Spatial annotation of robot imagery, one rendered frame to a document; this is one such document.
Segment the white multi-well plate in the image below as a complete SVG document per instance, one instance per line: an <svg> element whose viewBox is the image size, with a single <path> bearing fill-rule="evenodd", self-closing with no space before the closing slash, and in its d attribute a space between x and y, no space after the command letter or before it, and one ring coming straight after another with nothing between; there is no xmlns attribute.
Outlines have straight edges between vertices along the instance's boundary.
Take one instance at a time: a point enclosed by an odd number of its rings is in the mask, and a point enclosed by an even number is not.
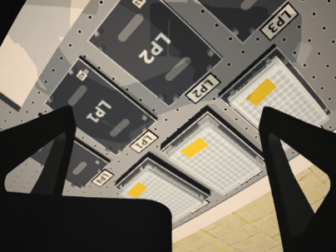
<svg viewBox="0 0 336 252"><path fill-rule="evenodd" d="M257 161L247 150L245 150L242 146L240 146L237 142L235 142L232 138L230 138L227 134L225 134L218 126L213 124L208 119L204 121L201 125L197 126L190 134L188 134L186 137L184 137L181 141L179 141L173 148L171 148L167 155L169 155L175 148L177 148L180 144L182 144L184 141L186 141L189 137L191 137L194 133L196 133L202 126L204 126L207 122L209 122L216 130L218 130L220 133L222 133L225 137L227 137L230 141L232 141L235 145L237 145L243 152L245 152L248 156L250 156L254 161L256 161L258 164L262 166L262 164Z"/></svg>
<svg viewBox="0 0 336 252"><path fill-rule="evenodd" d="M149 167L149 168L153 168L153 165L151 165L150 163L148 163L146 166L145 166L145 169ZM144 169L144 170L145 170ZM153 170L153 169L152 169ZM180 187L184 188L185 190L188 190L190 193L192 193L193 195L196 195L197 197L199 197L199 194L195 191L193 191L192 189L190 189L189 187L181 184L178 180L175 180L174 178L170 177L169 175L167 175L166 173L164 173L163 171L157 169L155 170L157 173L159 173L160 175L163 175L165 178L167 178L168 180L171 180L172 182L176 183L177 185L179 185ZM142 171L140 170L139 172L137 172L133 177L131 177L125 184L124 184L124 187L126 185L128 185L132 180L134 180ZM122 190L124 187L122 187L120 190ZM199 197L200 198L200 197Z"/></svg>
<svg viewBox="0 0 336 252"><path fill-rule="evenodd" d="M278 57L277 56L274 56L272 59L271 59L271 63L272 64ZM270 65L269 64L269 65ZM235 94L233 96L235 96L239 91L241 91L245 86L247 86L251 81L253 81L263 70L265 70L268 66L269 66L267 63L262 67L260 68L249 80L247 80L242 86L240 86L235 92ZM233 96L228 96L228 101L233 97Z"/></svg>

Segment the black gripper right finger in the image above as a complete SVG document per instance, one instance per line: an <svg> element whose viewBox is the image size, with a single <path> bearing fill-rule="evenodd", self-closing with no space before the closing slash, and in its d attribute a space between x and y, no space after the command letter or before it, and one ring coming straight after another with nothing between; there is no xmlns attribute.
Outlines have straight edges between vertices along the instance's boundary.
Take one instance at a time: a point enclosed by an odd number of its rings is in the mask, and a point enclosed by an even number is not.
<svg viewBox="0 0 336 252"><path fill-rule="evenodd" d="M283 251L331 252L336 246L336 133L264 106L259 137ZM280 140L330 179L330 190L316 213L294 177Z"/></svg>

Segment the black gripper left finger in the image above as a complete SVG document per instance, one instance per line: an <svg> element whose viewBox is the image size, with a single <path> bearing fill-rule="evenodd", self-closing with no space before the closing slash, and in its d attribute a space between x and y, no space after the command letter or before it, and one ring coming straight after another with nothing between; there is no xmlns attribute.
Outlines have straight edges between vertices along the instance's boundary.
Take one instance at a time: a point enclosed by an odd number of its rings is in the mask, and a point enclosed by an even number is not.
<svg viewBox="0 0 336 252"><path fill-rule="evenodd" d="M0 190L7 174L54 139L30 194L62 195L77 125L71 106L64 106L21 125L0 131Z"/></svg>

